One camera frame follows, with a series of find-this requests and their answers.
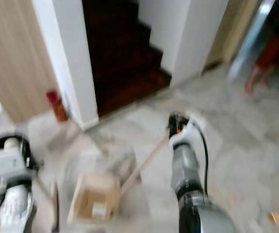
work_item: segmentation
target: red object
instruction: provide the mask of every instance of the red object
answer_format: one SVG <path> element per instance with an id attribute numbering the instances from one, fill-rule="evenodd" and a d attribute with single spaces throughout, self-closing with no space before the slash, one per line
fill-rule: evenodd
<path id="1" fill-rule="evenodd" d="M 55 90 L 51 90 L 48 91 L 46 95 L 47 95 L 48 102 L 54 111 L 57 121 L 59 122 L 67 121 L 68 116 L 65 107 L 63 106 L 62 99 L 58 95 L 58 92 Z"/>
<path id="2" fill-rule="evenodd" d="M 258 57 L 256 66 L 266 69 L 270 65 L 279 67 L 279 35 L 273 35 Z"/>

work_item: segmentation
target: dark wooden stair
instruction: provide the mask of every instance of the dark wooden stair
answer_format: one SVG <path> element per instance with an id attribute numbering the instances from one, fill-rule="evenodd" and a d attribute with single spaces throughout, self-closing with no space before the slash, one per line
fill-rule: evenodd
<path id="1" fill-rule="evenodd" d="M 163 53 L 149 46 L 151 28 L 138 22 L 138 4 L 82 0 L 98 115 L 104 116 L 169 86 Z"/>

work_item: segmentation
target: broom handle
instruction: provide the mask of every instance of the broom handle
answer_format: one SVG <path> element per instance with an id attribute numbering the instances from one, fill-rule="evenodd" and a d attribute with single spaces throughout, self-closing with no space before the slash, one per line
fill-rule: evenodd
<path id="1" fill-rule="evenodd" d="M 164 142 L 168 140 L 168 134 L 166 133 L 164 137 L 159 141 L 159 143 L 155 146 L 152 152 L 148 155 L 148 157 L 144 160 L 144 162 L 130 175 L 130 177 L 125 181 L 121 188 L 121 196 L 123 196 L 126 191 L 134 184 L 137 176 L 140 172 L 146 168 L 146 166 L 151 162 L 156 152 L 161 148 Z"/>

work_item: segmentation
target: white wall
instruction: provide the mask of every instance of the white wall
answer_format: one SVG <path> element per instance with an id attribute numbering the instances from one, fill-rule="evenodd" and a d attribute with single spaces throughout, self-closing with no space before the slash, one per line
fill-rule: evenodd
<path id="1" fill-rule="evenodd" d="M 139 20 L 151 26 L 150 43 L 163 50 L 161 66 L 173 73 L 191 0 L 139 0 Z"/>
<path id="2" fill-rule="evenodd" d="M 98 123 L 98 114 L 81 0 L 33 5 L 63 99 L 85 130 Z"/>
<path id="3" fill-rule="evenodd" d="M 200 75 L 229 0 L 192 0 L 171 86 Z"/>

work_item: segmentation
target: label on box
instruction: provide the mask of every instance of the label on box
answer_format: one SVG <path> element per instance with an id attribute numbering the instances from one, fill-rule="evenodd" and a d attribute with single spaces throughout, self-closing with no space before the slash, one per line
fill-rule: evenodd
<path id="1" fill-rule="evenodd" d="M 95 203 L 93 205 L 92 216 L 95 218 L 105 218 L 107 207 L 102 203 Z"/>

